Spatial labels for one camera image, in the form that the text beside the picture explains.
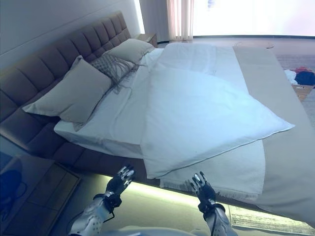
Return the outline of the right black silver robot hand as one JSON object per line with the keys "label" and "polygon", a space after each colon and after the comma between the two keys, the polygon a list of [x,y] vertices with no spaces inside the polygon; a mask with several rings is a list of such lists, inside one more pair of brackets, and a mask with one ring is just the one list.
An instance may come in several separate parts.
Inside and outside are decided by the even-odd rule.
{"label": "right black silver robot hand", "polygon": [[192,181],[189,183],[200,201],[198,205],[199,210],[202,213],[210,212],[216,204],[216,193],[205,178],[204,173],[195,173],[192,177]]}

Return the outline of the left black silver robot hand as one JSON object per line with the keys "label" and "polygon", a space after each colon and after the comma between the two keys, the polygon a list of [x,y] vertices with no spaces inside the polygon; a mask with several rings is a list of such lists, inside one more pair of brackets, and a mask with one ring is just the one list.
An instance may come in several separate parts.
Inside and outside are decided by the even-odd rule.
{"label": "left black silver robot hand", "polygon": [[131,184],[134,179],[134,167],[131,165],[123,166],[110,181],[107,183],[105,195],[119,196]]}

